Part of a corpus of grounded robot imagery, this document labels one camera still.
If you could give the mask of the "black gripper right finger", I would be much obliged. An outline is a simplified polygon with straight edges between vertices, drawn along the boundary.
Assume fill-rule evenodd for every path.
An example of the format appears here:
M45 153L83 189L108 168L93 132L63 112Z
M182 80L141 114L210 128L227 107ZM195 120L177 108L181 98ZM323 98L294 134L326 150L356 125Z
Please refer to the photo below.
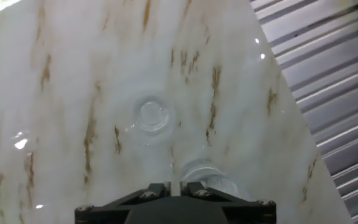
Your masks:
M248 201L231 194L205 187L201 182L180 182L181 196L213 205L228 223L276 224L276 203L272 200Z

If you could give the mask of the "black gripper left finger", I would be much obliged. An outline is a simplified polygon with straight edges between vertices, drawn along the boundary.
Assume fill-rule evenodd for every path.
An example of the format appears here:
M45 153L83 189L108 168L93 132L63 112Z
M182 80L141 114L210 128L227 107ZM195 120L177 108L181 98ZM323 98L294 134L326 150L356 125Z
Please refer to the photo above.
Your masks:
M152 183L106 205L81 205L75 208L75 224L125 222L130 210L138 205L171 196L170 182Z

